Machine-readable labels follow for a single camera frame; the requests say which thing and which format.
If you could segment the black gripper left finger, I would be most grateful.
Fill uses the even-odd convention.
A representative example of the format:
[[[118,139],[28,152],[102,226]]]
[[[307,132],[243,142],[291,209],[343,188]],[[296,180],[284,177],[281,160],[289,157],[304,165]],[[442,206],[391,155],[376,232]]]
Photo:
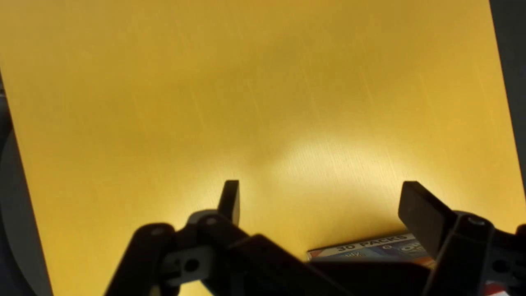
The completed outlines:
[[[215,296],[352,296],[322,272],[268,237],[238,228],[240,183],[223,183],[219,206],[191,216],[197,239],[212,249],[205,287]]]

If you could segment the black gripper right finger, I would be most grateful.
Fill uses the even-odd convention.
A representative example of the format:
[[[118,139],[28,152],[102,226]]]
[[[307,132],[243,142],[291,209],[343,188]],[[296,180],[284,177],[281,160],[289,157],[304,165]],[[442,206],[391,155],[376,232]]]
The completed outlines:
[[[493,226],[455,213],[417,181],[404,181],[398,218],[435,265],[422,296],[480,296]]]

